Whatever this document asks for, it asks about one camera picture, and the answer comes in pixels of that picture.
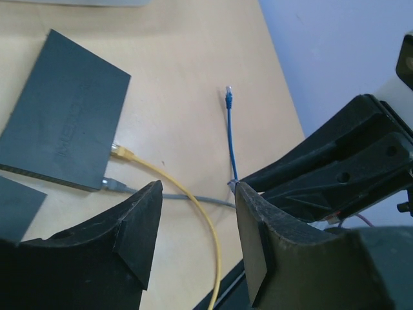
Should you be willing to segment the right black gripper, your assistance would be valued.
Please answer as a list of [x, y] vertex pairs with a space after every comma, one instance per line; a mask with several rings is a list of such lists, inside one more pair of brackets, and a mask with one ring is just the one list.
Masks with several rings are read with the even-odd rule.
[[[340, 150], [343, 161], [331, 163]], [[412, 131], [386, 102], [358, 95], [282, 158], [241, 181], [308, 223], [336, 213], [344, 220], [399, 191], [408, 198], [397, 210], [411, 214]]]

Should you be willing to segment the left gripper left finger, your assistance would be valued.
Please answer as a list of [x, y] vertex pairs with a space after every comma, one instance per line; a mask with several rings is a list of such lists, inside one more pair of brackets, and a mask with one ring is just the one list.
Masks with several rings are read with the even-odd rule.
[[1, 240], [1, 308], [138, 309], [162, 202], [162, 183], [153, 181], [46, 240]]

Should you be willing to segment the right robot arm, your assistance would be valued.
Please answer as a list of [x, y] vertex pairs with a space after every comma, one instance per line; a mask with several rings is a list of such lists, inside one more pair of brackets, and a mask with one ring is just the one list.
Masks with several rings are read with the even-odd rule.
[[412, 190], [412, 34], [396, 74], [354, 97], [281, 159], [243, 180], [267, 202], [307, 223], [343, 220]]

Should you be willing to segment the black network switch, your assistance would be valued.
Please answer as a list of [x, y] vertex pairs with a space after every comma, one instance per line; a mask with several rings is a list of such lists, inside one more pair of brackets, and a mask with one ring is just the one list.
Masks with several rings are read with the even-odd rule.
[[1, 133], [4, 171], [102, 188], [130, 74], [51, 30]]
[[19, 243], [47, 194], [1, 177], [1, 239]]

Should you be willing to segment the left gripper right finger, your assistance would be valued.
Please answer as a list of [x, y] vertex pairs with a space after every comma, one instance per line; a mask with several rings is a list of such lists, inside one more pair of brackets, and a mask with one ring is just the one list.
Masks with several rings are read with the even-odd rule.
[[255, 309], [393, 309], [358, 232], [331, 234], [236, 185], [236, 217]]

